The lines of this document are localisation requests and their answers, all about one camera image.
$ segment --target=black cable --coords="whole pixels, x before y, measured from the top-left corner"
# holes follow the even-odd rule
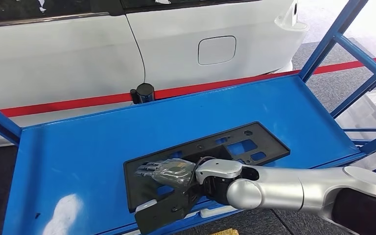
[[[216,158],[215,158],[215,157],[211,157],[211,156],[206,156],[206,157],[202,157],[202,158],[200,158],[200,160],[197,161],[197,164],[195,164],[194,170],[192,170],[191,178],[190,178],[189,181],[188,181],[188,186],[190,186],[191,183],[192,183],[192,181],[194,180],[194,178],[195,178],[195,171],[198,169],[198,167],[200,166],[200,164],[201,164],[204,160],[210,160],[210,159],[216,159]]]

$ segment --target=blue shelf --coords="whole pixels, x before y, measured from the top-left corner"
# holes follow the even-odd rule
[[[41,233],[68,195],[81,207],[71,234],[132,225],[124,161],[253,121],[291,149],[270,166],[363,156],[297,75],[31,126],[22,130],[3,234]]]

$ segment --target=black cylindrical object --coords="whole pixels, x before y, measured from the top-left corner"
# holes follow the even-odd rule
[[[147,103],[155,100],[155,90],[149,83],[142,83],[136,88],[136,94],[139,97],[140,103]]]

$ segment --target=rectangular hole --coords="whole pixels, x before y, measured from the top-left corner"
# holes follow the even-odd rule
[[[229,138],[231,138],[231,136],[225,136],[225,137],[223,137],[223,138],[216,139],[215,142],[216,142],[217,144],[222,144],[222,143],[227,142]]]
[[[232,143],[227,146],[231,154],[238,155],[257,148],[257,145],[250,139],[243,140],[237,143]]]
[[[163,185],[156,189],[158,195],[164,195],[172,191],[174,191],[174,189],[168,185]]]
[[[252,155],[250,155],[250,157],[254,160],[254,161],[259,161],[259,160],[262,160],[266,157],[266,154],[263,153],[263,152],[258,152],[258,153],[254,153]]]
[[[169,155],[170,158],[181,158],[182,157],[182,151],[176,151]]]

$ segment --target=blue cart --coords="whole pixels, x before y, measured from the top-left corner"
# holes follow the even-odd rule
[[[366,2],[349,0],[296,75],[25,128],[0,113],[0,135],[19,147],[3,234],[137,234],[127,208],[123,162],[254,121],[291,149],[269,166],[342,166],[376,152],[376,139],[354,143],[334,120],[376,86],[376,62],[343,36]],[[335,43],[374,75],[328,113],[305,82]],[[197,213],[219,206],[203,198],[191,217],[152,234],[175,233],[238,212]]]

